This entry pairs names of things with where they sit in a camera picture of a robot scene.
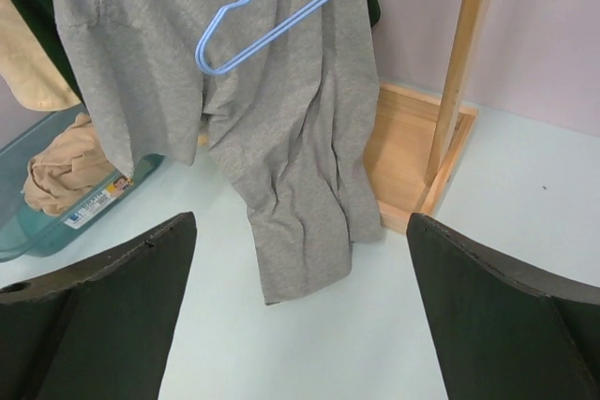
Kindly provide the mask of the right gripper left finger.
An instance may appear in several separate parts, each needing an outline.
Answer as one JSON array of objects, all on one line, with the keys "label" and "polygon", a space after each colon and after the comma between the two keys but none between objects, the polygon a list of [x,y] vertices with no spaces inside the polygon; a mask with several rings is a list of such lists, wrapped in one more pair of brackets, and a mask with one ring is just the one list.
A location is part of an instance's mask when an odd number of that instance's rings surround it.
[{"label": "right gripper left finger", "polygon": [[4,399],[156,399],[196,245],[191,212],[1,289]]}]

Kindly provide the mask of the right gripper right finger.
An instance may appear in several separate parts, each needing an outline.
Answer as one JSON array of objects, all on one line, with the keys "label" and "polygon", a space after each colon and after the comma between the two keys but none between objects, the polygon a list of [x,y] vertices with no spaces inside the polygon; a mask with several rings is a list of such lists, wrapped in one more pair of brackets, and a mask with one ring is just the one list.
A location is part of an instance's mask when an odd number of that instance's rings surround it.
[{"label": "right gripper right finger", "polygon": [[414,213],[406,236],[451,399],[596,399],[599,289]]}]

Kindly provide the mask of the grey t-shirt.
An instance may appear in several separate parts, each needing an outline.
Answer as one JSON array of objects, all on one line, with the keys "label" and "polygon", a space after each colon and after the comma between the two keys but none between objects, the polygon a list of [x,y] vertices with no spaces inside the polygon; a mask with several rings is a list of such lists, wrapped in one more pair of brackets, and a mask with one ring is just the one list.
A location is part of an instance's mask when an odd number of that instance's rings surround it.
[{"label": "grey t-shirt", "polygon": [[53,0],[58,34],[106,157],[185,164],[198,139],[247,206],[267,304],[350,273],[381,236],[363,154],[380,84],[367,0],[331,0],[236,69],[194,51],[235,0]]}]

